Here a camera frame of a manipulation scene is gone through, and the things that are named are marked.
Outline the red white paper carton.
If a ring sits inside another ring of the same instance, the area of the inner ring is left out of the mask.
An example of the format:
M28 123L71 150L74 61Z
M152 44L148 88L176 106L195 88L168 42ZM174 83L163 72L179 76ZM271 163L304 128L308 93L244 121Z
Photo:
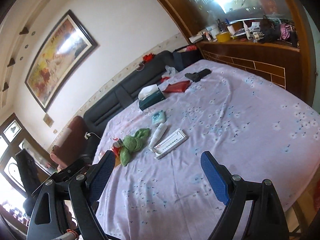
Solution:
M114 153L116 158L119 157L122 146L123 146L123 141L120 138L113 138L111 151Z

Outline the white spray bottle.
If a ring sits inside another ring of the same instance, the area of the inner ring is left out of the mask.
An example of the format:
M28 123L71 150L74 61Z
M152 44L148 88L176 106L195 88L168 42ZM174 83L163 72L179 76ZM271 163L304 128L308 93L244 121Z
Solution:
M152 138L149 143L150 148L153 148L157 144L157 142L161 139L166 130L167 125L165 123L160 123L152 135Z

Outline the black sofa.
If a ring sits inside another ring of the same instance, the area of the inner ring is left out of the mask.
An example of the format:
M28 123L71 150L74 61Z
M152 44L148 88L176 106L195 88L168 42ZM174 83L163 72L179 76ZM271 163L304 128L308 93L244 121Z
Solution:
M165 50L155 55L150 62L145 63L143 70L135 70L120 81L84 113L87 131L94 134L85 140L85 147L80 151L80 157L93 161L107 123L136 101L143 87L159 85L166 66L174 67L180 72L202 59L203 56L198 49L182 53Z

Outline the green towel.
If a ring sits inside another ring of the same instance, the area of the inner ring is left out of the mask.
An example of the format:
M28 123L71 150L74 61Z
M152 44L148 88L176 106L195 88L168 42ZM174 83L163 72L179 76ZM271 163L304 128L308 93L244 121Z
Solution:
M126 166L131 160L131 154L143 149L148 137L150 136L149 128L140 128L134 135L127 135L122 140L122 146L119 151L120 163Z

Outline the pink floral tablecloth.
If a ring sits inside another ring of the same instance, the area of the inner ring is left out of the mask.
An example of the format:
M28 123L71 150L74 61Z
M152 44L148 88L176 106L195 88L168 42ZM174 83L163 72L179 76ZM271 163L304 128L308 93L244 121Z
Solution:
M162 159L144 148L117 166L99 199L97 219L119 239L207 239L224 210L200 164L209 151L232 174L270 179L284 210L306 189L319 167L319 114L305 102L249 72L201 60L186 69L210 74L183 93L141 111L138 103L106 125L98 153L116 138L155 130L164 111L167 134L185 142Z

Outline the teal wet wipes pack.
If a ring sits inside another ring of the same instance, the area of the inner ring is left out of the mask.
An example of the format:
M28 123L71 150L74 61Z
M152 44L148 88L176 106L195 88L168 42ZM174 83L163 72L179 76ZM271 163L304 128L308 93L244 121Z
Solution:
M159 124L165 123L166 120L165 111L158 111L152 116L152 125L157 127Z

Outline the dark green tissue box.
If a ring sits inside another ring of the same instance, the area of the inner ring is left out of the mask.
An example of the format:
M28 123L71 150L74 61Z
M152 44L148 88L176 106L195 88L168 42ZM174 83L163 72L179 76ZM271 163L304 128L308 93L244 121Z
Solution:
M154 104L165 100L164 94L161 92L159 87L154 85L149 85L141 89L138 94L139 108L141 111L153 106Z

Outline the long white flat box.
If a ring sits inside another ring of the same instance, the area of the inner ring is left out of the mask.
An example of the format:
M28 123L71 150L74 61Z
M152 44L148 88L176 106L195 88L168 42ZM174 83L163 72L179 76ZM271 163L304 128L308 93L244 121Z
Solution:
M154 148L153 152L156 159L162 159L168 153L173 151L175 148L180 146L183 142L188 139L188 136L182 129L176 129L171 135L167 136L164 140L159 142Z

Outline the framed painting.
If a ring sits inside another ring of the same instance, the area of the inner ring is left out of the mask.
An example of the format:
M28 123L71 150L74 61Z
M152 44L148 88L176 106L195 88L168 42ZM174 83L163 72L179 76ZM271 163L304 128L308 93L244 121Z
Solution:
M97 46L74 12L68 10L60 18L41 45L24 81L43 111L48 111L68 78Z

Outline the red fabric on sofa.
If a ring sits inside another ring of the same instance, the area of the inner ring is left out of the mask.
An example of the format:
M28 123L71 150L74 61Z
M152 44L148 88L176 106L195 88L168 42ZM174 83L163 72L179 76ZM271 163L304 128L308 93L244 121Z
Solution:
M155 54L149 53L143 56L143 63L150 62L155 57Z

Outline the red wallet pouch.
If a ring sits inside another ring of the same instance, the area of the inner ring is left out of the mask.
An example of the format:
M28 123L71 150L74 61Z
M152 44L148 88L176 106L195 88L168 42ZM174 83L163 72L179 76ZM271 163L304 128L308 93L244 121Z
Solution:
M174 84L169 84L165 90L163 90L164 93L184 93L188 87L191 85L191 81L180 81Z

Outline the wooden cabinet counter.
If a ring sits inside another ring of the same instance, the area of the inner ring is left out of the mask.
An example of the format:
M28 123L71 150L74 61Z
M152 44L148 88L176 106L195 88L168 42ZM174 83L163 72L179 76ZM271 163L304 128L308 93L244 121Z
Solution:
M157 0L178 26L185 39L205 27L204 19L190 0ZM299 0L285 0L298 31L300 47L283 42L254 43L232 40L201 41L199 47L208 60L226 63L259 75L313 104L316 85L316 60L311 28Z

